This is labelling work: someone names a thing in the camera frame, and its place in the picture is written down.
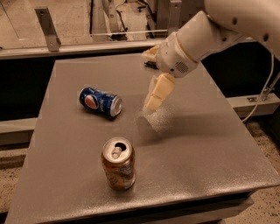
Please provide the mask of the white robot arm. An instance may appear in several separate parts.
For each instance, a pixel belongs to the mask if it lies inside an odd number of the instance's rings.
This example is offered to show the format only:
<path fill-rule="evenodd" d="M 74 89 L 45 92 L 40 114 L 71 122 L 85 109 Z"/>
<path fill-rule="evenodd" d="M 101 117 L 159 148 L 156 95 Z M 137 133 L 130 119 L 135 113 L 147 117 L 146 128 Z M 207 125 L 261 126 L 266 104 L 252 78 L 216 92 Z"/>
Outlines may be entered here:
<path fill-rule="evenodd" d="M 172 92 L 175 80 L 207 56 L 252 38 L 280 60 L 280 0 L 204 0 L 199 11 L 160 45 L 142 57 L 162 72 L 149 86 L 143 109 L 155 112 Z"/>

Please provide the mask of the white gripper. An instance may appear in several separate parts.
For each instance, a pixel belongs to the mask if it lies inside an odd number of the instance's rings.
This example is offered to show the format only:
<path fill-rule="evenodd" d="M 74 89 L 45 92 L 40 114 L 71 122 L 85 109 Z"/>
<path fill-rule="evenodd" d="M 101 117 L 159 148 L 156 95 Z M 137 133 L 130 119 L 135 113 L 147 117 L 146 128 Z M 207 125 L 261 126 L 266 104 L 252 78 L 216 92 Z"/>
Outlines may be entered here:
<path fill-rule="evenodd" d="M 141 57 L 156 63 L 157 68 L 164 72 L 159 76 L 153 76 L 150 81 L 143 105 L 145 112 L 155 112 L 173 91 L 175 78 L 185 77 L 198 65 L 183 51 L 176 32 L 173 32 L 160 45 L 144 51 Z"/>

